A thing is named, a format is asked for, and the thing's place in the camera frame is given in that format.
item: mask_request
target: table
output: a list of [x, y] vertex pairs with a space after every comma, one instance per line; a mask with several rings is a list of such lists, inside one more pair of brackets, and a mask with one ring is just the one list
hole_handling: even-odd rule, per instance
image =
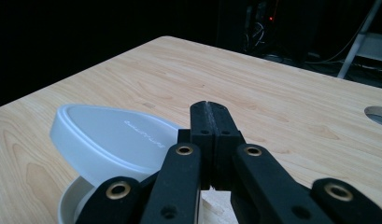
[[[0, 107], [0, 223], [54, 223], [78, 174], [50, 141], [64, 104], [143, 111], [189, 128], [189, 107], [229, 108], [300, 184], [334, 177], [382, 207], [382, 90], [163, 36]], [[229, 193], [203, 192], [205, 223], [234, 223]]]

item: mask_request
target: light wood tabletop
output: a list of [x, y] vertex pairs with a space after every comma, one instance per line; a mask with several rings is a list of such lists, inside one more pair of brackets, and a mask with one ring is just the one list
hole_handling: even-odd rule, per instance
[[[344, 180], [382, 207], [382, 90], [164, 36], [0, 107], [0, 223], [55, 223], [77, 172], [50, 140], [60, 105], [150, 113], [189, 128], [190, 105], [228, 107], [248, 143], [300, 184]], [[202, 194], [205, 223], [235, 223], [229, 193]]]

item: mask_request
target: white plastic lid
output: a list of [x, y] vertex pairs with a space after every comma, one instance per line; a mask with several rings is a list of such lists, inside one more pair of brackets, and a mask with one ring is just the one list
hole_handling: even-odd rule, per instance
[[96, 105], [62, 105], [50, 138], [95, 187], [122, 175], [142, 181], [159, 171], [180, 127], [146, 113]]

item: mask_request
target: white plastic container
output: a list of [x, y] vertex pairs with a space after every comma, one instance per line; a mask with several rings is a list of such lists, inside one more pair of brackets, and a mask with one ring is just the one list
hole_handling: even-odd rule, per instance
[[58, 108], [50, 138], [80, 174], [59, 204], [59, 223], [70, 224], [79, 203], [115, 176], [142, 181], [159, 171], [180, 127], [168, 120], [137, 111], [96, 105]]

